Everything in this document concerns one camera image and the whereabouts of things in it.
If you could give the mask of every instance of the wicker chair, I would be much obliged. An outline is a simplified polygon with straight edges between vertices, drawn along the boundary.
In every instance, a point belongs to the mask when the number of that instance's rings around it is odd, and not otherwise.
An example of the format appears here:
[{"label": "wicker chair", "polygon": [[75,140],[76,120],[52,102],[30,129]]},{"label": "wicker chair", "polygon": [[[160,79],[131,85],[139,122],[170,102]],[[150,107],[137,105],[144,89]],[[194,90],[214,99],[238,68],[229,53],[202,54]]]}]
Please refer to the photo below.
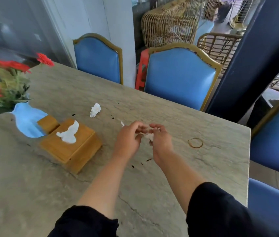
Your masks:
[{"label": "wicker chair", "polygon": [[216,3],[217,0],[173,0],[148,11],[142,17],[145,46],[149,48],[176,42],[193,43],[199,21],[214,20]]},{"label": "wicker chair", "polygon": [[218,78],[222,78],[224,75],[241,38],[242,36],[240,35],[215,32],[205,33],[200,36],[197,47],[205,51],[213,60],[223,65]]}]

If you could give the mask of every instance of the brown ring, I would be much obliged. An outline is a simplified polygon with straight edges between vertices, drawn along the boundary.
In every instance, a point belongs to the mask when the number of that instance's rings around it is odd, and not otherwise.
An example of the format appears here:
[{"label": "brown ring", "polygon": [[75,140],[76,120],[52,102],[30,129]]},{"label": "brown ring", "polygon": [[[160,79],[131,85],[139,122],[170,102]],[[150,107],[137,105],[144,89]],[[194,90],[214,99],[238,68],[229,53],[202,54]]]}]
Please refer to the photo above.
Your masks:
[{"label": "brown ring", "polygon": [[200,138],[193,138],[193,140],[194,140],[194,139],[200,140],[200,141],[202,142],[202,144],[201,144],[199,147],[194,147],[194,146],[191,144],[191,142],[188,140],[189,146],[191,146],[192,148],[195,148],[195,149],[201,148],[201,147],[203,146],[203,141],[202,141]]}]

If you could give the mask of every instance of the table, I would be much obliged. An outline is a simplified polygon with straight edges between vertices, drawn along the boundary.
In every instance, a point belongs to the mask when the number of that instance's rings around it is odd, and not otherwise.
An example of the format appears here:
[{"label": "table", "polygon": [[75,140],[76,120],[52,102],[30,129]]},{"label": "table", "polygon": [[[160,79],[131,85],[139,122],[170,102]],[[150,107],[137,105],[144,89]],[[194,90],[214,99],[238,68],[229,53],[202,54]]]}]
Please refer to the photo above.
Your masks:
[{"label": "table", "polygon": [[[110,159],[121,121],[164,124],[173,145],[195,170],[247,203],[250,129],[236,123],[55,64],[29,74],[31,106],[60,122],[75,118],[94,129],[102,148],[75,176],[0,115],[0,237],[47,236]],[[90,118],[91,107],[101,112]],[[192,148],[199,138],[204,145]],[[116,206],[119,236],[187,236],[185,215],[152,158],[148,140],[130,160]]]}]

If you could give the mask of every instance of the red plastic stool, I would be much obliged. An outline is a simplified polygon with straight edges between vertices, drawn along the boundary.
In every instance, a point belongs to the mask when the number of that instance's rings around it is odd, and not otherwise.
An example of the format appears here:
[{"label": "red plastic stool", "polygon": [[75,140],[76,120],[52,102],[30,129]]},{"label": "red plastic stool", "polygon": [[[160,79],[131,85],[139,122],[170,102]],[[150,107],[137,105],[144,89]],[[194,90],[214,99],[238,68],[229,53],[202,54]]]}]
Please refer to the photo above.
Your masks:
[{"label": "red plastic stool", "polygon": [[138,73],[136,76],[135,89],[144,91],[146,74],[147,74],[147,66],[148,66],[148,49],[145,49],[140,54],[140,62],[138,65]]}]

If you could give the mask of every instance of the black shirt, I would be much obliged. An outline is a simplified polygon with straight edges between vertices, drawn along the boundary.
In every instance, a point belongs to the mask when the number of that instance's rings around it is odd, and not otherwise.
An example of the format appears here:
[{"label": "black shirt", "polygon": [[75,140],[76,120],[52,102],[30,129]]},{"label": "black shirt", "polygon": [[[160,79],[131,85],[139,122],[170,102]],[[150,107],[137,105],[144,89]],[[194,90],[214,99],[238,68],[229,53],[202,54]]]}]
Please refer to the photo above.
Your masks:
[{"label": "black shirt", "polygon": [[[279,231],[255,218],[246,207],[216,184],[199,185],[186,215],[189,237],[279,237]],[[115,237],[118,220],[88,206],[67,209],[48,237]]]}]

